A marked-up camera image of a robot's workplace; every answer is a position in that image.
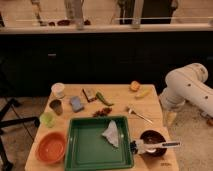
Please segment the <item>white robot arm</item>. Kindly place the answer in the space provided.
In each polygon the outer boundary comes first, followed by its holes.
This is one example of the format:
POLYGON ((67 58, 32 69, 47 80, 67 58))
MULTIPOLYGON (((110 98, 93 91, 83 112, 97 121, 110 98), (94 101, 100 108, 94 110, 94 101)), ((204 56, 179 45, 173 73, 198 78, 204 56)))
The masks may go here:
POLYGON ((159 96, 162 107, 172 110, 189 101, 204 112, 203 116, 213 118, 213 88, 205 84, 207 79, 208 71, 200 63, 170 71, 165 77, 166 87, 159 96))

